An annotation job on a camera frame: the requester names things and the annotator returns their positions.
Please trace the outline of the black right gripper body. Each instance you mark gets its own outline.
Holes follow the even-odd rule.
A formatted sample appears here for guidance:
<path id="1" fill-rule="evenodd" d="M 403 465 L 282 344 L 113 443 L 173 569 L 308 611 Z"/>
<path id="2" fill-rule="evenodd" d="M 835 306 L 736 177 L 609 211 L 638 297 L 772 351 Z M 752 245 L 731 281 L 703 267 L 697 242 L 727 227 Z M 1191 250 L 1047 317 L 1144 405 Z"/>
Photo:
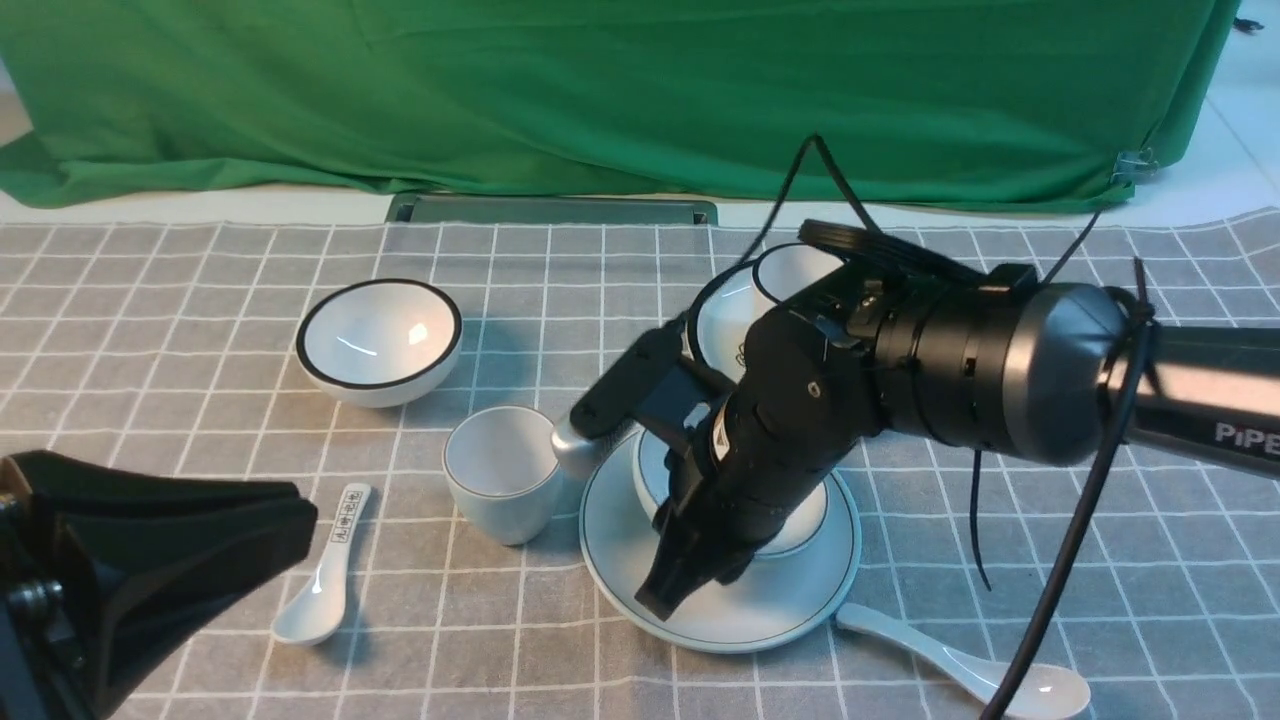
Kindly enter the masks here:
<path id="1" fill-rule="evenodd" d="M 698 561 L 768 546 L 861 438 L 884 428 L 846 302 L 790 300 L 748 332 L 746 368 L 692 437 L 664 516 L 664 552 Z"/>

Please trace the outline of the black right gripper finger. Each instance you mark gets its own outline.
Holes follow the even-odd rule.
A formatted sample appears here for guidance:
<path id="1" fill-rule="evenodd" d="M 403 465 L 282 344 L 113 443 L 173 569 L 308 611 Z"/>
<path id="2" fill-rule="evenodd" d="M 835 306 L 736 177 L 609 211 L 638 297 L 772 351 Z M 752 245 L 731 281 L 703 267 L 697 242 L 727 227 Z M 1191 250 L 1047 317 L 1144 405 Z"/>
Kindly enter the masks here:
<path id="1" fill-rule="evenodd" d="M 704 550 L 704 582 L 735 583 L 753 561 L 750 544 L 712 544 Z"/>
<path id="2" fill-rule="evenodd" d="M 671 619 L 695 592 L 713 580 L 713 537 L 673 500 L 664 501 L 653 519 L 658 546 L 635 600 L 660 621 Z"/>

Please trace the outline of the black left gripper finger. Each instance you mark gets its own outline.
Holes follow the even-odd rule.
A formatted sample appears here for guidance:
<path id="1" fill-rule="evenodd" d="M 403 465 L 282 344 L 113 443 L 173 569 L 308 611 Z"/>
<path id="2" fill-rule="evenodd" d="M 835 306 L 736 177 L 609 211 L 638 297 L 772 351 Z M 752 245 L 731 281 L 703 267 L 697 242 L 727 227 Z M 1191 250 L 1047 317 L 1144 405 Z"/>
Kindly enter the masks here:
<path id="1" fill-rule="evenodd" d="M 40 562 L 64 592 L 92 701 L 122 701 L 196 632 L 303 561 L 289 482 L 201 480 L 40 455 Z"/>

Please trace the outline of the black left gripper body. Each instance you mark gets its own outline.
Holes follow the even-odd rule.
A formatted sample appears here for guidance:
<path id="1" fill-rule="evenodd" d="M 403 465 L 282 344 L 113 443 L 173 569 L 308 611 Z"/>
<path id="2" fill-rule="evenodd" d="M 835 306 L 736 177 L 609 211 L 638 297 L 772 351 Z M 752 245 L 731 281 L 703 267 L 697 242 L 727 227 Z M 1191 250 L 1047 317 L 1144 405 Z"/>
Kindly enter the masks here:
<path id="1" fill-rule="evenodd" d="M 49 450 L 3 459 L 3 717 L 111 719 L 120 701 L 97 685 L 90 647 L 67 607 L 70 582 L 50 557 L 54 523 L 38 506 L 76 462 Z"/>

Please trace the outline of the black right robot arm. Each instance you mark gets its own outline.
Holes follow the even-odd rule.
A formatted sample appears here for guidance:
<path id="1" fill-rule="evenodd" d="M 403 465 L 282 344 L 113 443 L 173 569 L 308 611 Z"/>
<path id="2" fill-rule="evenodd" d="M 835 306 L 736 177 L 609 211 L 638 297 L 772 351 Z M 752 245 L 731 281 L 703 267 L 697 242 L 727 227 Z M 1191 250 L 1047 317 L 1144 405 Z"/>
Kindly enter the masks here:
<path id="1" fill-rule="evenodd" d="M 1133 445 L 1277 475 L 1277 331 L 1161 325 L 1124 290 L 1002 265 L 951 284 L 851 265 L 755 320 L 745 372 L 692 433 L 645 588 L 735 582 L 886 430 L 1066 466 Z"/>

